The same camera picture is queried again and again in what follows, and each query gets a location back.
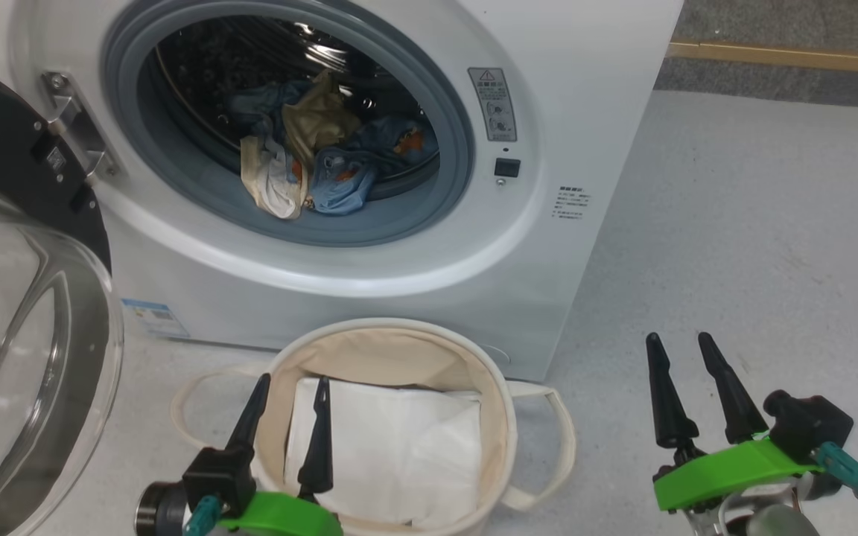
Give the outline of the wooden baseboard strip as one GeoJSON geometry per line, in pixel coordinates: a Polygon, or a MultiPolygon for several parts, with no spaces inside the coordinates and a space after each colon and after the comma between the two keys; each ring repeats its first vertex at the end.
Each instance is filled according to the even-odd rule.
{"type": "Polygon", "coordinates": [[[858,72],[858,51],[673,40],[668,45],[664,57],[810,68],[810,70],[858,72]]]}

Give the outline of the cream canvas laundry basket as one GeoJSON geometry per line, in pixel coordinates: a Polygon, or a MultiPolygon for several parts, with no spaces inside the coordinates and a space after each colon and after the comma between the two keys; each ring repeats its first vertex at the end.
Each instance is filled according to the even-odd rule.
{"type": "Polygon", "coordinates": [[[296,383],[310,374],[381,387],[422,387],[443,392],[476,392],[481,405],[480,498],[473,512],[439,529],[410,529],[340,516],[343,536],[486,536],[497,505],[528,511],[563,486],[576,461],[576,430],[557,390],[525,381],[504,379],[494,360],[479,344],[438,325],[400,318],[344,320],[306,333],[272,360],[239,363],[190,379],[171,400],[170,417],[178,433],[194,447],[204,441],[188,430],[184,407],[188,396],[211,377],[255,379],[271,374],[270,403],[282,416],[265,416],[258,428],[251,464],[259,485],[273,498],[292,499],[286,485],[284,442],[289,430],[296,383]],[[510,484],[518,446],[513,401],[543,397],[551,404],[559,430],[559,455],[550,482],[530,493],[510,484]]]}

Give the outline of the round glass washer door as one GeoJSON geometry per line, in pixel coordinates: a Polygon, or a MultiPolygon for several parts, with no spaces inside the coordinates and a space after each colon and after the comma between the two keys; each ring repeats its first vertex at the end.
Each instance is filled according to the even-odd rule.
{"type": "Polygon", "coordinates": [[[30,536],[79,480],[123,344],[88,171],[0,82],[0,536],[30,536]]]}

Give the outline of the blue energy label sticker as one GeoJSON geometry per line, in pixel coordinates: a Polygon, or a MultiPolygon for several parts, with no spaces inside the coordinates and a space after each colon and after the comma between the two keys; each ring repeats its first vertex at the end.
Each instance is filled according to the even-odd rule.
{"type": "Polygon", "coordinates": [[[166,304],[137,299],[122,299],[121,302],[148,334],[169,339],[190,338],[190,334],[166,304]]]}

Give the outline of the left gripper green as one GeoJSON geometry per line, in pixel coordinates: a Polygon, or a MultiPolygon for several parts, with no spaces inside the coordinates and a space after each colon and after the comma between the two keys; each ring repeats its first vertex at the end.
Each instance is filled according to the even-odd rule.
{"type": "MultiPolygon", "coordinates": [[[[258,377],[255,387],[229,440],[226,450],[252,449],[260,418],[264,414],[271,374],[258,377]]],[[[331,390],[329,377],[321,377],[313,402],[314,427],[297,482],[299,495],[258,492],[243,513],[222,517],[215,534],[229,536],[344,536],[343,526],[333,512],[317,505],[317,495],[334,486],[333,449],[331,449],[331,390]]]]}

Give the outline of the stainless steel washing machine drum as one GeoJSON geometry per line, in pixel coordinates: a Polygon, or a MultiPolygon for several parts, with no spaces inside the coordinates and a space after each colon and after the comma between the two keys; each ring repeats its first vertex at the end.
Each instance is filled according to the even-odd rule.
{"type": "Polygon", "coordinates": [[[350,146],[374,153],[379,174],[369,193],[384,200],[438,172],[438,143],[425,111],[375,59],[307,23],[266,15],[229,15],[190,24],[161,40],[147,58],[153,90],[191,142],[232,172],[241,139],[263,115],[283,141],[282,111],[330,71],[345,109],[362,131],[350,146]]]}

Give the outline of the blue cartoon print garment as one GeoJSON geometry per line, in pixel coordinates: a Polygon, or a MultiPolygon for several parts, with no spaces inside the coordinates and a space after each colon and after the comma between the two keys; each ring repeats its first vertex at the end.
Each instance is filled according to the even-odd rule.
{"type": "MultiPolygon", "coordinates": [[[[346,108],[353,112],[344,94],[343,98],[346,108]]],[[[346,141],[317,154],[316,162],[322,169],[314,174],[314,203],[306,211],[323,216],[353,214],[364,207],[379,181],[438,155],[438,138],[425,120],[389,115],[360,122],[360,128],[346,141]]]]}

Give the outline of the white sheet basket liner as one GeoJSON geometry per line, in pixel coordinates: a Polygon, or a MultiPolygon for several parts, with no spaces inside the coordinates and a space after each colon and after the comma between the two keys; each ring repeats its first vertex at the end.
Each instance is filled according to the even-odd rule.
{"type": "Polygon", "coordinates": [[[480,395],[331,380],[333,488],[317,502],[360,521],[439,529],[480,498],[480,395]]]}

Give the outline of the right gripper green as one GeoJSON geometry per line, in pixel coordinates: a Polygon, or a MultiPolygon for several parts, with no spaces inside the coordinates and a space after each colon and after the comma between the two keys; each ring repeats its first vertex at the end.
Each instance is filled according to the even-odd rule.
{"type": "MultiPolygon", "coordinates": [[[[694,536],[758,533],[770,509],[800,516],[801,502],[823,468],[798,464],[770,440],[753,440],[769,431],[765,418],[711,334],[698,333],[698,344],[717,386],[726,441],[738,445],[709,454],[697,450],[684,464],[664,466],[653,479],[658,509],[684,516],[694,536]]],[[[656,444],[691,449],[700,431],[682,407],[657,333],[647,335],[646,352],[656,444]]]]}

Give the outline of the grey warning sticker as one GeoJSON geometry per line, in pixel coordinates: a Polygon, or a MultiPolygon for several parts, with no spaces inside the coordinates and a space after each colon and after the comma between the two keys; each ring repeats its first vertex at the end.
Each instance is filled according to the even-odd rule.
{"type": "Polygon", "coordinates": [[[467,68],[480,103],[489,141],[513,143],[518,139],[509,87],[501,68],[467,68]]]}

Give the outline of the grey rubber door seal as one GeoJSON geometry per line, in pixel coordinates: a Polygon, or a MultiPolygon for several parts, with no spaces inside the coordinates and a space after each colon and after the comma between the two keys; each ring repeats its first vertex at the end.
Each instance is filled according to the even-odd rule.
{"type": "Polygon", "coordinates": [[[401,240],[442,220],[468,187],[474,133],[462,98],[435,62],[398,28],[351,0],[138,0],[110,30],[104,58],[110,109],[134,150],[171,189],[201,209],[276,240],[323,247],[401,240]],[[283,223],[245,198],[243,183],[188,138],[153,90],[147,58],[168,35],[229,15],[307,23],[354,45],[409,89],[436,133],[440,164],[415,189],[369,200],[347,216],[313,213],[283,223]]]}

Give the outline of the white front-load washing machine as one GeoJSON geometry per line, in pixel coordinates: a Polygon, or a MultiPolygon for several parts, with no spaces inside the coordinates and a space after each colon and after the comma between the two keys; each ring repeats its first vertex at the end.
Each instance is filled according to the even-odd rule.
{"type": "Polygon", "coordinates": [[[0,0],[0,82],[52,113],[42,74],[80,89],[121,169],[98,181],[124,299],[164,303],[190,340],[280,350],[325,325],[422,320],[544,380],[663,63],[682,0],[351,0],[423,50],[462,98],[471,180],[401,240],[276,240],[164,183],[110,109],[104,58],[138,0],[0,0]],[[501,68],[516,142],[489,141],[467,68],[501,68]]]}

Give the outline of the metal door hinge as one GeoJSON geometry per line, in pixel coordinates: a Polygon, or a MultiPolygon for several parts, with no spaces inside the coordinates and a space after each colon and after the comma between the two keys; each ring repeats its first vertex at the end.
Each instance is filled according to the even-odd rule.
{"type": "Polygon", "coordinates": [[[45,71],[42,78],[54,105],[48,129],[67,143],[86,174],[86,182],[93,185],[99,180],[119,177],[121,169],[110,145],[71,76],[45,71]]]}

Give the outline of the beige garment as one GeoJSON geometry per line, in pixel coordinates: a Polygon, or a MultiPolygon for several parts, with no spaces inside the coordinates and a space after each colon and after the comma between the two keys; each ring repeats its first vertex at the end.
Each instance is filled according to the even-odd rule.
{"type": "Polygon", "coordinates": [[[246,133],[241,181],[256,206],[277,220],[296,220],[313,206],[317,154],[361,126],[329,70],[311,81],[272,83],[229,96],[228,110],[246,133]]]}

